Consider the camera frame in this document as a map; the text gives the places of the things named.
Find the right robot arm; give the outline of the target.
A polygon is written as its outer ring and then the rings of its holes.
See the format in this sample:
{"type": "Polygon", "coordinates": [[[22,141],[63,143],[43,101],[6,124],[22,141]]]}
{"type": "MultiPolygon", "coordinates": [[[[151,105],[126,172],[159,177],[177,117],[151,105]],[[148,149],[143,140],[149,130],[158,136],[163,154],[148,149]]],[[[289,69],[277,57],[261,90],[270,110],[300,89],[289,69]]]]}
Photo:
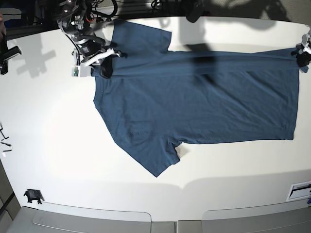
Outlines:
{"type": "Polygon", "coordinates": [[[93,15],[111,22],[118,10],[117,2],[113,0],[112,3],[114,9],[110,14],[95,10],[96,2],[93,0],[67,0],[62,6],[61,14],[57,16],[57,25],[74,45],[74,65],[71,69],[73,77],[86,77],[92,69],[98,68],[99,74],[105,79],[111,78],[112,60],[122,57],[122,53],[104,38],[98,37],[91,24],[93,15]]]}

